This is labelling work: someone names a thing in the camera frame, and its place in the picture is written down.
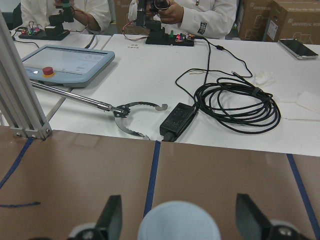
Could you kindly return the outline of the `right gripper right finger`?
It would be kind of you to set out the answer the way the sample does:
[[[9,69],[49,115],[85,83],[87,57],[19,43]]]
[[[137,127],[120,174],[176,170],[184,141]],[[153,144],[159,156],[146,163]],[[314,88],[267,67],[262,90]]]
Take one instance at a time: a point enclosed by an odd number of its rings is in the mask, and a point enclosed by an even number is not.
[[[272,224],[248,194],[236,196],[235,222],[243,240],[266,240]]]

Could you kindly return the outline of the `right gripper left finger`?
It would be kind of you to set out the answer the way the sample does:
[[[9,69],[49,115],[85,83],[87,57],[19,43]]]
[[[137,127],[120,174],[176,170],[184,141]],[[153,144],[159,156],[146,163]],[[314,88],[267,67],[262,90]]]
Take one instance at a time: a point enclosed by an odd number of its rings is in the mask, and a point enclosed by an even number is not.
[[[122,197],[111,195],[96,222],[99,240],[119,240],[123,223]]]

